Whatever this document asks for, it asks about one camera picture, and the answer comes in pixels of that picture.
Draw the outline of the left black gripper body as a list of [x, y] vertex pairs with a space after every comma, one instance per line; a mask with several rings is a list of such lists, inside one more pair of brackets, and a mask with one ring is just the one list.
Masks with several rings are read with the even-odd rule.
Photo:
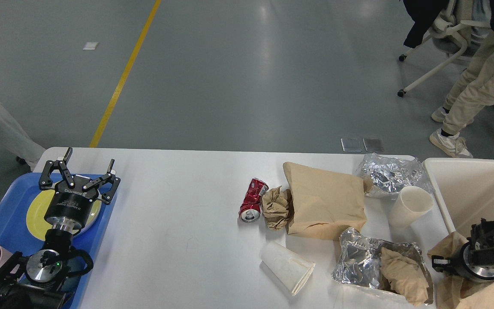
[[98, 184], [90, 178], [73, 178], [73, 187], [66, 180], [57, 182], [45, 212], [44, 220], [53, 228], [60, 227], [72, 234], [81, 233], [94, 221], [93, 208], [101, 204]]

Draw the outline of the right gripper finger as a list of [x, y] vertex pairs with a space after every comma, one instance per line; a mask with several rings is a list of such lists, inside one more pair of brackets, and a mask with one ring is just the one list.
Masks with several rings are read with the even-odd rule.
[[432, 255], [431, 266], [436, 272], [453, 272], [451, 258], [445, 258], [439, 255]]

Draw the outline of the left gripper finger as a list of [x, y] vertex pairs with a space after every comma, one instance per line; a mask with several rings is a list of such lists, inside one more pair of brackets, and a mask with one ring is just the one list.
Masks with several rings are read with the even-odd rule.
[[53, 180], [51, 180], [51, 174], [55, 170], [58, 170], [60, 172], [62, 179], [66, 182], [69, 188], [75, 187], [74, 177], [67, 168], [67, 162], [71, 158], [72, 153], [73, 153], [73, 148], [68, 148], [62, 160], [56, 160], [56, 161], [48, 160], [45, 163], [45, 166], [39, 178], [40, 190], [44, 191], [52, 187]]
[[94, 188], [94, 190], [99, 193], [99, 188], [102, 187], [105, 184], [110, 183], [111, 187], [107, 192], [104, 192], [102, 194], [102, 197], [99, 198], [100, 201], [102, 201], [106, 205], [110, 205], [112, 202], [112, 199], [115, 197], [115, 193], [117, 191], [117, 188], [119, 184], [121, 183], [121, 179], [118, 178], [115, 175], [115, 170], [113, 170], [113, 165], [114, 165], [115, 160], [111, 159], [110, 164], [108, 165], [108, 169], [106, 171], [106, 174], [94, 179], [90, 180], [86, 185], [82, 186], [82, 192], [88, 192], [91, 189]]

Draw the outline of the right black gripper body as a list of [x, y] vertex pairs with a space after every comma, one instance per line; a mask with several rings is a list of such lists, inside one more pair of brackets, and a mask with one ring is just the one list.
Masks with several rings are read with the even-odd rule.
[[471, 243], [464, 244], [458, 252], [450, 258], [454, 273], [475, 283], [487, 283], [494, 280], [492, 266], [482, 264], [480, 258], [474, 257]]

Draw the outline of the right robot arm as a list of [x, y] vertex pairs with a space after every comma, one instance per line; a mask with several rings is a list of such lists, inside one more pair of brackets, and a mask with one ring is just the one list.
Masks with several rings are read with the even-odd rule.
[[494, 280], [494, 221], [482, 218], [472, 225], [471, 236], [451, 257], [431, 256], [432, 268], [477, 283]]

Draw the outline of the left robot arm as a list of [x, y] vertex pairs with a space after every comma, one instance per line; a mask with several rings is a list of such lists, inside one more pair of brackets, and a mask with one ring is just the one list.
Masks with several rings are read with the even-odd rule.
[[0, 203], [0, 309], [78, 308], [121, 179], [72, 174], [72, 154], [19, 177]]

